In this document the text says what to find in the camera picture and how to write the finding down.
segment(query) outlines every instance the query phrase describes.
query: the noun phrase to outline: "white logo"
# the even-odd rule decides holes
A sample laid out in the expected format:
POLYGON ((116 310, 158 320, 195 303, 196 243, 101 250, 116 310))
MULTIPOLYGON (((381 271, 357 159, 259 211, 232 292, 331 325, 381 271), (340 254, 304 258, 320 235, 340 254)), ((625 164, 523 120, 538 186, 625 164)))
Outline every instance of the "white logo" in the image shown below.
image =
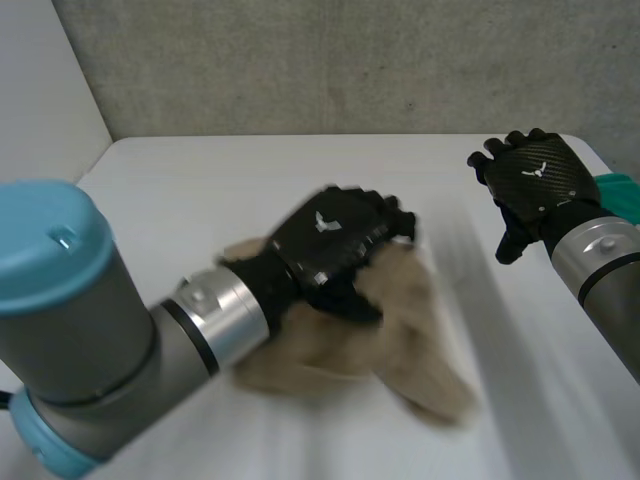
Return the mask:
POLYGON ((537 176, 537 177, 542 177, 542 174, 544 173, 544 169, 547 168, 547 162, 543 162, 542 163, 542 167, 540 168, 540 170, 535 170, 533 172, 525 172, 524 170, 522 171, 523 175, 531 175, 531 176, 537 176))
POLYGON ((324 232, 326 230, 340 230, 342 228, 342 225, 340 225, 338 222, 326 223, 322 218, 320 212, 316 212, 316 228, 319 232, 324 232))

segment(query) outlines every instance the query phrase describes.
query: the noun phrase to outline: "black cable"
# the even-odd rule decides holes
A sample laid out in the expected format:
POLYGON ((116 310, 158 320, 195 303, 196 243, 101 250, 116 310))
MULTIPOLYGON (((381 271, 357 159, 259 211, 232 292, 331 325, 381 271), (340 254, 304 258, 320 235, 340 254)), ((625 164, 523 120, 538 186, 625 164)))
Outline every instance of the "black cable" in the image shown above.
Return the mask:
POLYGON ((9 410, 9 401, 13 394, 0 390, 0 410, 9 410))

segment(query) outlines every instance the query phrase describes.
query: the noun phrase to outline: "tan fabric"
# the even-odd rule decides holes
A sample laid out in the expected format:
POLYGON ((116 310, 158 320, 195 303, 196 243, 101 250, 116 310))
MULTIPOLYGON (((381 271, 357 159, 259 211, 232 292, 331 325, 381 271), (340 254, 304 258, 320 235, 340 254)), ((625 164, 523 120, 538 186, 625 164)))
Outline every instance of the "tan fabric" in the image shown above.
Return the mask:
MULTIPOLYGON (((255 255, 262 240, 233 245, 227 259, 255 255)), ((356 289, 383 312, 380 327, 361 326, 293 305, 282 332, 240 362, 236 383, 294 396, 328 393, 373 371, 421 420, 457 422, 474 404, 441 345, 429 273, 414 251, 389 244, 363 269, 356 289)))

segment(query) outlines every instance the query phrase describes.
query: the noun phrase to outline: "white wall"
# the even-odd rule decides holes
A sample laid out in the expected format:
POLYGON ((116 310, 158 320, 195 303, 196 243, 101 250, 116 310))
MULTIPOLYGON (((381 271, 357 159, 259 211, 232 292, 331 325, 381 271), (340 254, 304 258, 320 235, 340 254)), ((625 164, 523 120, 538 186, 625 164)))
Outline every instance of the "white wall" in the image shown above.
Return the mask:
POLYGON ((0 181, 77 180, 110 144, 50 0, 0 0, 0 181))

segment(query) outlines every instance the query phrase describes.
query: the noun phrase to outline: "gray concrete wall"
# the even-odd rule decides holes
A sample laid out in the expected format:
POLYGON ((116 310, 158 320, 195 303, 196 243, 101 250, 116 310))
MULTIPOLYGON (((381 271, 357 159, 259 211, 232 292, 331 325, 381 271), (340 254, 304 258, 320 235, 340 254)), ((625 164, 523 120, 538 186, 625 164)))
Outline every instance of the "gray concrete wall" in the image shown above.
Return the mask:
POLYGON ((115 139, 582 137, 640 178, 637 0, 54 0, 115 139))

